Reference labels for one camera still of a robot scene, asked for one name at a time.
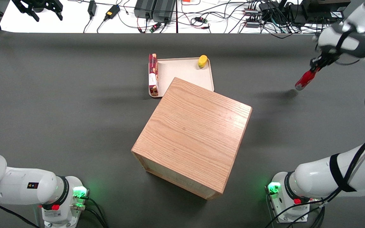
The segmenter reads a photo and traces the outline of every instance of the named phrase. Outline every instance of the white table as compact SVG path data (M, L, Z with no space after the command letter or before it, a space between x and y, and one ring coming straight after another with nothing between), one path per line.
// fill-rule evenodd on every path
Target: white table
M123 4L127 1L124 0L119 5L121 6L121 11L114 17L114 19L110 19L104 23L104 25L100 28L100 33L139 33L138 29L136 28L129 28L124 25L121 20L129 25L136 27L137 21L139 21L140 26L145 26L146 20L144 18L137 18L134 16L133 7L136 4L136 0L130 0L127 2L126 10L129 14L126 14L126 10ZM191 0L191 3L184 3L184 4L196 4L200 0ZM232 0L232 2L242 2L243 0ZM106 3L106 4L116 4L116 0L96 0L97 3ZM288 2L293 2L297 4L296 0L289 0ZM78 3L75 1L68 1L68 0L61 0L63 4L63 11L62 16L63 20L60 21L56 14L49 10L44 10L41 13L37 13L40 20L36 22L32 17L28 16L27 14L20 13L16 6L10 1L8 7L6 8L6 12L4 17L1 21L2 30L9 31L9 32L45 32L45 33L82 33L84 30L85 25L89 21L89 15L87 13L88 2L86 3ZM221 3L227 3L227 0L222 0ZM226 12L231 13L236 7L237 10L243 10L248 4L244 4L240 6L241 3L235 4L228 4L223 6L218 6L213 11L224 12L225 6ZM199 12L201 10L206 10L216 6L214 4L201 2L198 5L186 5L182 6L180 0L178 0L177 7L178 12L181 12L181 8L185 13L188 12ZM100 23L103 21L105 13L109 10L110 5L97 5L97 10L95 12L95 17L93 18L90 25L87 27L86 33L96 33L97 28ZM188 17L191 19L192 17L200 16L199 14L189 14ZM221 19L213 15L209 15L207 17L208 23L210 24L210 30L212 33L228 33L230 30L237 25L239 19L242 19L243 12L234 12L232 14L233 17L237 18L229 18L229 20ZM178 13L178 21L182 23L189 24L189 20L187 17ZM173 15L173 21L176 19L176 14ZM209 33L207 29L198 29L192 26L184 25L182 23L178 23L178 33ZM152 26L156 24L153 20L148 21L148 25ZM238 33L239 25L232 30L232 33ZM273 29L274 25L268 25L269 28ZM175 33L176 32L176 22L171 22L167 27L164 29L162 33ZM260 33L260 28L244 28L241 33Z

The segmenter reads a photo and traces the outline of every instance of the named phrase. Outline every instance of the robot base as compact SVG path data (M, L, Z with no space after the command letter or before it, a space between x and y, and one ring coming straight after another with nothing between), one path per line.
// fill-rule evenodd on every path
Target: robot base
M42 208L42 216L45 228L75 228L78 224L81 211L74 209L74 205L85 205L84 199L74 196L74 187L82 187L81 181L75 176L67 176L68 196L56 211L47 211Z
M290 198L287 191L285 190L285 176L288 172L279 172L273 178L271 183L266 188L267 192L270 194L271 208L274 212L274 216L280 214L283 210L289 208L294 204L294 200ZM271 194L270 187L274 187L274 194ZM310 210L309 205L296 206L286 212L282 213L278 217L279 223L291 223L301 215L305 214ZM306 222L308 215L299 219L297 222Z

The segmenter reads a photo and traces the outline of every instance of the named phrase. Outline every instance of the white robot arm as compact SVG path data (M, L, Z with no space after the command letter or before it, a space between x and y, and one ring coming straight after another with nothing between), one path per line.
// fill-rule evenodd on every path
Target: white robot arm
M76 227L80 211L85 209L88 190L74 176L29 168L6 166L0 155L0 204L34 205L42 209L45 226Z
M311 60L311 69L296 84L302 90L322 67L348 54L365 61L365 3L340 25L333 25L318 37L322 55ZM350 151L300 164L294 172L280 172L266 187L278 222L306 222L308 203L326 199L335 191L338 196L365 196L365 144ZM345 180L356 153L361 149L356 166Z

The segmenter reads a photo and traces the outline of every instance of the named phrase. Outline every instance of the wood grain surface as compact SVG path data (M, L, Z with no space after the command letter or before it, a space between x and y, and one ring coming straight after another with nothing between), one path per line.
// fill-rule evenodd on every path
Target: wood grain surface
M174 78L132 152L222 194L251 112L248 105ZM177 178L160 166L149 168Z

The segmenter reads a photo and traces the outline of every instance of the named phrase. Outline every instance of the red button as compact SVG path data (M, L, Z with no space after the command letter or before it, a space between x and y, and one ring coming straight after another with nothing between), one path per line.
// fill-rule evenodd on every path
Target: red button
M60 208L60 205L57 205L57 204L52 206L53 211L57 211L59 208Z
M300 199L294 199L294 204L300 204L301 200Z

